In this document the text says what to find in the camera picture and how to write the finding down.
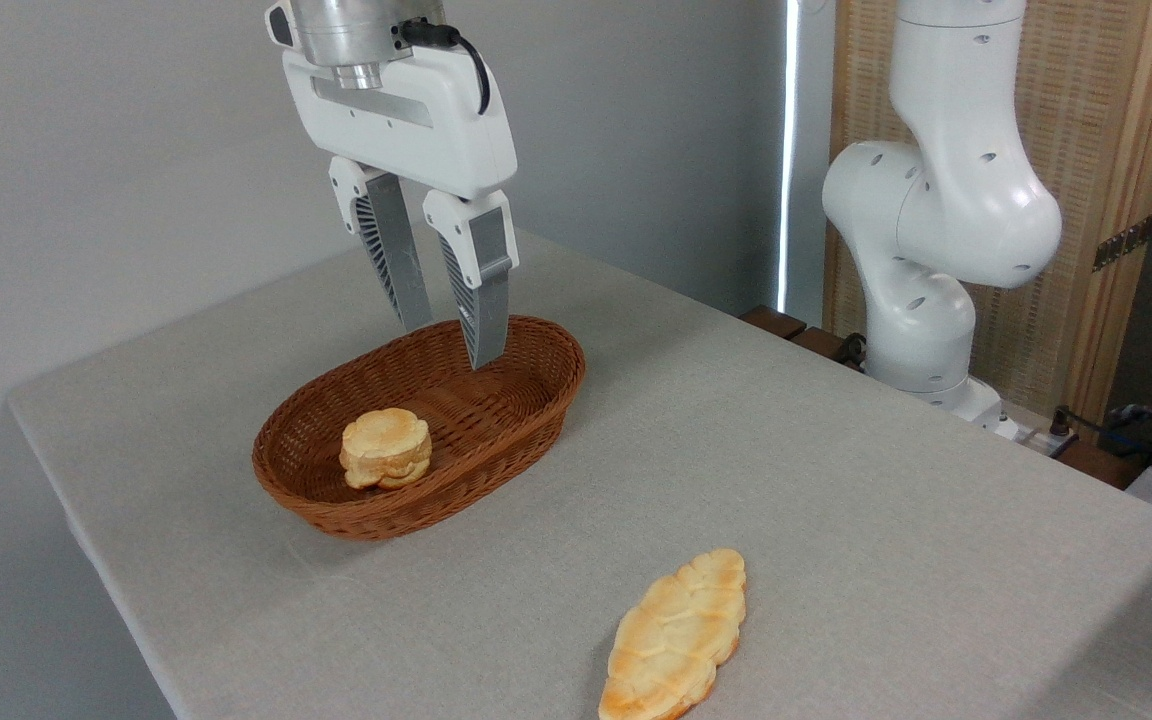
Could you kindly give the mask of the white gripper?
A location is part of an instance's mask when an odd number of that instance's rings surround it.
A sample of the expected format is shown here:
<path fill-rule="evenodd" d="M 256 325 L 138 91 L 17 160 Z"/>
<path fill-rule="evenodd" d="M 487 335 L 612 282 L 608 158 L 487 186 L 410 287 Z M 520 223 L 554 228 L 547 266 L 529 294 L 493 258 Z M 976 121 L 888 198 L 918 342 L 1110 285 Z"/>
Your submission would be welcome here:
<path fill-rule="evenodd" d="M 433 320 L 401 176 L 435 188 L 422 210 L 442 243 L 471 367 L 497 361 L 518 265 L 498 188 L 517 158 L 492 73 L 439 1 L 278 1 L 266 26 L 308 137 L 334 154 L 340 217 L 399 323 L 412 332 Z"/>

